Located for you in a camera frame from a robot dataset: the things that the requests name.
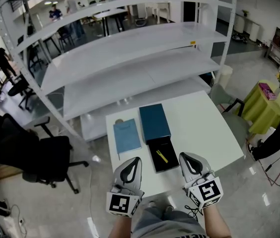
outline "round table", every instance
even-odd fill
[[[268,80],[258,83],[267,83],[275,91],[277,85]],[[244,100],[245,107],[242,117],[252,121],[249,132],[253,134],[266,134],[270,127],[277,128],[280,123],[280,93],[276,100],[270,101],[259,87],[258,83]]]

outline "white shelving unit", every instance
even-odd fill
[[[24,40],[14,47],[9,34],[13,26],[9,25],[9,20],[4,21],[1,9],[8,1],[0,0],[0,34],[10,54],[37,96],[78,138],[81,138],[79,133],[67,120],[80,116],[83,138],[87,141],[106,134],[106,115],[200,90],[209,92],[210,87],[197,75],[221,69],[236,10],[236,0],[232,3],[219,0],[108,0],[67,15],[27,37],[30,13],[26,5]],[[198,23],[199,17],[196,17],[196,22],[148,26],[108,36],[75,48],[52,61],[42,45],[44,36],[95,13],[133,4],[183,1],[195,2],[196,12],[205,4],[230,8],[227,36],[210,30],[205,22]],[[22,60],[19,55],[23,52],[26,58],[27,47],[37,41],[51,61],[41,87],[28,72],[27,60]],[[220,65],[198,49],[199,45],[215,42],[225,42]],[[47,96],[61,87],[65,87],[64,115]]]
[[[69,120],[125,97],[219,68],[216,62],[193,47],[142,57],[65,86],[64,118]]]
[[[210,87],[200,77],[196,76],[118,100],[80,116],[83,138],[85,141],[91,141],[107,135],[107,115],[203,90],[209,93]]]
[[[53,59],[41,88],[48,94],[62,86],[104,73],[110,67],[126,61],[192,44],[225,41],[226,36],[195,22],[128,30],[89,42]]]

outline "trash bin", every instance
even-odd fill
[[[218,84],[220,84],[224,89],[229,82],[229,79],[233,73],[233,68],[227,65],[223,65],[221,74],[219,76]]]

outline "dark teal box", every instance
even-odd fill
[[[141,107],[139,111],[146,144],[149,140],[171,137],[162,104]]]

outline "yellow pen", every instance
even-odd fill
[[[166,163],[169,162],[169,161],[163,156],[163,154],[162,154],[159,150],[157,150],[156,153],[157,153],[158,155],[160,155],[160,157],[161,157]]]

